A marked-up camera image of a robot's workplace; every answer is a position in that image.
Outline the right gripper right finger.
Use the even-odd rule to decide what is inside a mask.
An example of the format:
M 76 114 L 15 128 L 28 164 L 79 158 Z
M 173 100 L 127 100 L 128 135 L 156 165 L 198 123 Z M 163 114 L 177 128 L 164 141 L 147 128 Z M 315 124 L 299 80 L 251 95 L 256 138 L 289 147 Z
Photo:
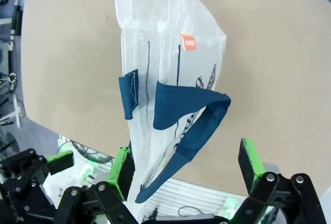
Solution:
M 324 223 L 325 216 L 311 178 L 296 173 L 285 178 L 266 171 L 251 139 L 241 139 L 238 163 L 248 191 L 233 223 L 259 223 L 268 207 L 282 212 L 286 223 Z

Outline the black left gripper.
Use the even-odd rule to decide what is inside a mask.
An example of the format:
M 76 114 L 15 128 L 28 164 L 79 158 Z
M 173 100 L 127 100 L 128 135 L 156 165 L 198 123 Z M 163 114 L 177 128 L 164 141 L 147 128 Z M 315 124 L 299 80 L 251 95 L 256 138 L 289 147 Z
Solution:
M 32 183 L 26 188 L 19 187 L 16 179 L 1 184 L 1 223 L 53 223 L 56 208 L 38 183 L 73 165 L 71 150 L 45 158 L 30 148 L 2 160 L 1 176 L 5 180 L 20 178 Z

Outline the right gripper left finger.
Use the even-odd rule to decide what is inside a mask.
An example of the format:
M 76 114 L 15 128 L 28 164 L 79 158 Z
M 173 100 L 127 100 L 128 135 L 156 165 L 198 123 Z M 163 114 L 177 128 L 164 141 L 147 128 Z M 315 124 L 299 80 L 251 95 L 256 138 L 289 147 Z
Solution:
M 124 205 L 128 198 L 135 165 L 129 147 L 120 148 L 105 181 L 83 190 L 67 188 L 58 206 L 58 223 L 95 223 L 105 215 L 110 223 L 135 223 Z

